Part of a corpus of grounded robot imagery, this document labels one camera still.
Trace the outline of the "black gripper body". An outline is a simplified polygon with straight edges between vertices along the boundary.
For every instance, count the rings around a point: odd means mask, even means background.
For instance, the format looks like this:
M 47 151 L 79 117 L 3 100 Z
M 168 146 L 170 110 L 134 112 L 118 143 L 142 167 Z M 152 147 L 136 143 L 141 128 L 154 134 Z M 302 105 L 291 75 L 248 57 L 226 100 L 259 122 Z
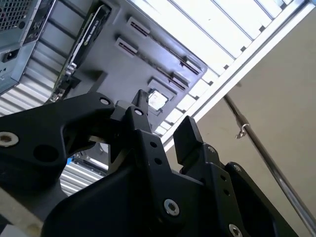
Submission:
M 59 203 L 44 237 L 195 237 L 201 183 L 166 162 L 129 166 Z

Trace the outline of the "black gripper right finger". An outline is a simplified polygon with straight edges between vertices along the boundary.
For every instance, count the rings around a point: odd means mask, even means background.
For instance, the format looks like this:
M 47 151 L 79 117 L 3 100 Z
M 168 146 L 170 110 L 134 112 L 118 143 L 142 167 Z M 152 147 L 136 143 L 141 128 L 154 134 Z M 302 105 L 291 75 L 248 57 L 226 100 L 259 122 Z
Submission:
M 195 236 L 295 237 L 296 232 L 237 163 L 220 162 L 201 137 L 195 120 L 185 117 L 173 134 L 180 173 L 201 183 L 195 210 Z

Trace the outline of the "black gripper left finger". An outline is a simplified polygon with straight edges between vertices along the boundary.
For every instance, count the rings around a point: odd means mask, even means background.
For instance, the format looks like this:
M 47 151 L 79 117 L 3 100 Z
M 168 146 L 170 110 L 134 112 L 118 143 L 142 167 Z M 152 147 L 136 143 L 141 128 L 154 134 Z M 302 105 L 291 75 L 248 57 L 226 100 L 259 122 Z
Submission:
M 92 225 L 142 219 L 179 225 L 166 199 L 179 199 L 183 177 L 168 163 L 161 140 L 152 134 L 142 106 L 126 109 L 92 92 L 1 117 L 0 183 L 45 219 L 45 226 L 65 226 L 91 216 Z M 91 137 L 105 141 L 122 163 L 107 177 L 59 202 L 37 203 L 58 183 L 66 160 L 92 147 Z

